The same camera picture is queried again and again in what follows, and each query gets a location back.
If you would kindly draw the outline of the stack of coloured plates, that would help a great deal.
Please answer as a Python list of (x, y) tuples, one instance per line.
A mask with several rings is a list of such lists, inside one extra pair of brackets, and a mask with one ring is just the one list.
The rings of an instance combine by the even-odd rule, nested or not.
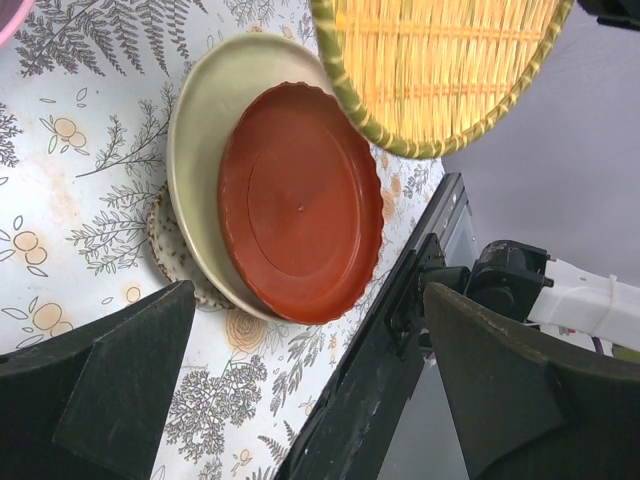
[(35, 0), (0, 0), (0, 45), (6, 44), (25, 22)]

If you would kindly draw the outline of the red scalloped plastic plate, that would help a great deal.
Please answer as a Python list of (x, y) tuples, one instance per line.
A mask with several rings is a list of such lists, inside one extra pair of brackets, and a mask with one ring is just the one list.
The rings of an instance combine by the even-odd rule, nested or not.
[(303, 82), (267, 89), (242, 113), (219, 166), (219, 223), (237, 272), (283, 319), (340, 318), (378, 263), (380, 191), (370, 146), (333, 96)]

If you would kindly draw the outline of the small speckled ceramic saucer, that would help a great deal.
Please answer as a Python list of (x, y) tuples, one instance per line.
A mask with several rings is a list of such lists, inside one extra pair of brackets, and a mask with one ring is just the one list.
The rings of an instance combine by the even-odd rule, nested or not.
[(147, 216), (151, 254), (160, 272), (171, 283), (194, 284), (197, 307), (203, 311), (234, 309), (233, 304), (206, 278), (192, 257), (177, 223), (167, 183), (156, 193)]

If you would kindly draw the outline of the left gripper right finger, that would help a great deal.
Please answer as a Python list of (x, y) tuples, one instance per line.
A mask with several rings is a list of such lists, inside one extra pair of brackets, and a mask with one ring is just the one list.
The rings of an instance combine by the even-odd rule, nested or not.
[(470, 478), (638, 478), (638, 364), (558, 340), (438, 283), (423, 298)]

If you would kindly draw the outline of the cream plate with leaf sprig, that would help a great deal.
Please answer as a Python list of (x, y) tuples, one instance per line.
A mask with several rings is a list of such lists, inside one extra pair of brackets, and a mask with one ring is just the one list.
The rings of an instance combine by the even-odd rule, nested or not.
[(186, 76), (167, 133), (167, 183), (186, 246), (205, 278), (235, 307), (279, 323), (246, 286), (225, 246), (217, 182), (227, 140), (246, 108), (283, 82), (330, 92), (316, 54), (272, 33), (240, 33), (212, 47)]

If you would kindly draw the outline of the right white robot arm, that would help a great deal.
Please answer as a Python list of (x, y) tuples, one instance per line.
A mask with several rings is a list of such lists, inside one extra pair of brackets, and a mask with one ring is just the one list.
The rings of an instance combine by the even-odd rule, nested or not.
[(465, 296), (514, 321), (555, 325), (639, 350), (639, 289), (512, 240), (487, 245)]

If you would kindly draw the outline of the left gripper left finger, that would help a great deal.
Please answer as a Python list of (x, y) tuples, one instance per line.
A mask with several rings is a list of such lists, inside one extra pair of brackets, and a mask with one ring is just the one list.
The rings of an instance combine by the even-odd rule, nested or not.
[(2, 355), (2, 478), (150, 478), (194, 313), (179, 281)]

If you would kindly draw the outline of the floral patterned table mat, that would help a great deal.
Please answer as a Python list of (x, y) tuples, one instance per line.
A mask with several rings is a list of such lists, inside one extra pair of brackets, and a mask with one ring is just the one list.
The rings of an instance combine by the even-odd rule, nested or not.
[[(316, 47), (304, 1), (39, 1), (1, 49), (1, 349), (159, 290), (147, 215), (169, 117), (207, 50), (242, 32)], [(371, 286), (326, 327), (198, 309), (152, 475), (270, 479), (444, 170), (374, 151), (384, 239)]]

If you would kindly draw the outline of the woven bamboo tray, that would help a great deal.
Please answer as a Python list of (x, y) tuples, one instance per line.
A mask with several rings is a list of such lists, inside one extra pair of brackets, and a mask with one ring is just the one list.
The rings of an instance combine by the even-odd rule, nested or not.
[(313, 1), (317, 46), (342, 110), (409, 159), (457, 152), (532, 84), (570, 1)]

